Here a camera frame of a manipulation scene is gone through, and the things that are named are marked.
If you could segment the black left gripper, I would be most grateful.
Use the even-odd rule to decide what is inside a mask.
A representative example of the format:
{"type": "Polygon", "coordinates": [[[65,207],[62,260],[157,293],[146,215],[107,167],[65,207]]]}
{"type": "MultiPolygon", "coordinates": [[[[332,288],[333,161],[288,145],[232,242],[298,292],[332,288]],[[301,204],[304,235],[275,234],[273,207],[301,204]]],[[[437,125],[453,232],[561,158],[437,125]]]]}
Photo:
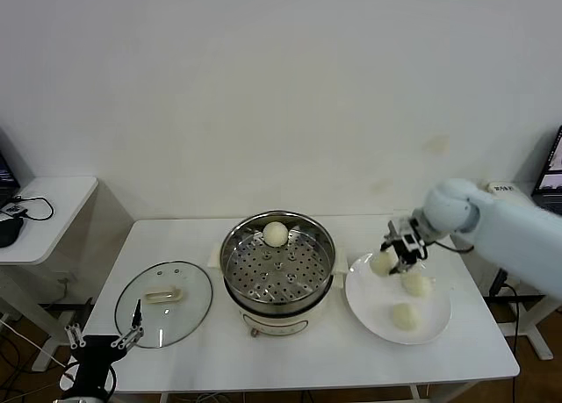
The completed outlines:
{"type": "Polygon", "coordinates": [[[69,388],[70,394],[114,394],[117,374],[113,364],[123,359],[128,350],[144,335],[141,326],[141,300],[138,299],[128,332],[117,335],[83,336],[79,324],[65,327],[71,355],[77,366],[75,379],[69,388]]]}

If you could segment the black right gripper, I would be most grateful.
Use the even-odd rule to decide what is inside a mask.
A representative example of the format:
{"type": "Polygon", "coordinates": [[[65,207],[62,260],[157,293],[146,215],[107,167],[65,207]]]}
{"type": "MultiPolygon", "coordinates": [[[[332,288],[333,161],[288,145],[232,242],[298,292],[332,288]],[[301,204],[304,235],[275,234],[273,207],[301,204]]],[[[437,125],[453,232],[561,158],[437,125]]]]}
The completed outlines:
{"type": "Polygon", "coordinates": [[[394,275],[411,270],[416,265],[416,254],[426,254],[427,246],[415,221],[408,217],[400,217],[388,222],[388,233],[379,251],[403,254],[389,271],[390,275],[394,275]]]}

